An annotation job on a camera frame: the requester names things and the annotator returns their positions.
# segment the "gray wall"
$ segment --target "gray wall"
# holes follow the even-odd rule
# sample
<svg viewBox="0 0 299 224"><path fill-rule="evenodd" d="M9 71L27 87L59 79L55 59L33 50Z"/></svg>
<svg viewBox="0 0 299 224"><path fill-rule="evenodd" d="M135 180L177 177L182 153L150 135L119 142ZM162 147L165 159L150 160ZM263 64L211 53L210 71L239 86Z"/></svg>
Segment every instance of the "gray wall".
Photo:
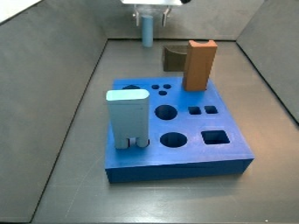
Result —
<svg viewBox="0 0 299 224"><path fill-rule="evenodd" d="M33 218L107 43L91 1L43 1L0 26L0 221Z"/></svg>
<svg viewBox="0 0 299 224"><path fill-rule="evenodd" d="M166 7L142 7L142 13L154 15L154 36L159 39L237 40L265 0L193 0L173 9L163 28ZM141 28L133 18L134 5L121 0L98 0L94 11L106 34L113 39L141 38Z"/></svg>
<svg viewBox="0 0 299 224"><path fill-rule="evenodd" d="M298 21L298 0L267 0L238 44L299 122Z"/></svg>

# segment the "orange rectangular block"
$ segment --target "orange rectangular block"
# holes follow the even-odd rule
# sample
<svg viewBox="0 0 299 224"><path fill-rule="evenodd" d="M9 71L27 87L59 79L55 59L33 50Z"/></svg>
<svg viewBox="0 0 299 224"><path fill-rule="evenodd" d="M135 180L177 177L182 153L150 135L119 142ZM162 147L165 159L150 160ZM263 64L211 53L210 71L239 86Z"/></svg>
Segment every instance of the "orange rectangular block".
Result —
<svg viewBox="0 0 299 224"><path fill-rule="evenodd" d="M201 44L190 40L182 85L186 91L207 89L211 66L218 50L214 40Z"/></svg>

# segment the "small square hole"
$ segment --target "small square hole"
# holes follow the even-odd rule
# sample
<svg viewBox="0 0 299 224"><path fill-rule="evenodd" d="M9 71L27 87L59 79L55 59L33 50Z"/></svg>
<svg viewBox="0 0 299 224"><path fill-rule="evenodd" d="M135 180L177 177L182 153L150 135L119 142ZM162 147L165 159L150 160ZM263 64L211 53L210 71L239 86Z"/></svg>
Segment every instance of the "small square hole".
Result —
<svg viewBox="0 0 299 224"><path fill-rule="evenodd" d="M194 115L194 116L202 114L202 110L201 110L199 107L189 107L189 110L190 110L190 114Z"/></svg>
<svg viewBox="0 0 299 224"><path fill-rule="evenodd" d="M206 130L201 134L206 144L230 143L230 139L225 130Z"/></svg>
<svg viewBox="0 0 299 224"><path fill-rule="evenodd" d="M219 113L215 106L206 106L205 109L206 109L207 114L218 114Z"/></svg>

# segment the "shape sorter board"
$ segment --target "shape sorter board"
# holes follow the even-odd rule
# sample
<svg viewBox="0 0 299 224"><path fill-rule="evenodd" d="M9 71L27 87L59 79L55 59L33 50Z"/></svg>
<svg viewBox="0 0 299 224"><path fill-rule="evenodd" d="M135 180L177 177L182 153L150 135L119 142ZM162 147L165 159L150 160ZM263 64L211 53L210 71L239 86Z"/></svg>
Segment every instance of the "shape sorter board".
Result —
<svg viewBox="0 0 299 224"><path fill-rule="evenodd" d="M114 89L150 92L150 145L115 148L107 133L110 183L242 173L255 156L211 80L206 91L186 92L183 78L115 80Z"/></svg>

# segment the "table surface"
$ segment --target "table surface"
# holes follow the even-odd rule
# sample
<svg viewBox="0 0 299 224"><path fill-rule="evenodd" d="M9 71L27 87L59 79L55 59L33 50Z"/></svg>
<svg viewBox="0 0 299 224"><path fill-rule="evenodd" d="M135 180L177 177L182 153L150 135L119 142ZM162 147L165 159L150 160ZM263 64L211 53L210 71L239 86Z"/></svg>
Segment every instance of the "table surface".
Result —
<svg viewBox="0 0 299 224"><path fill-rule="evenodd" d="M298 125L234 42L218 42L211 79L257 159L242 175L109 183L106 92L114 79L163 72L163 46L110 40L34 223L299 222Z"/></svg>

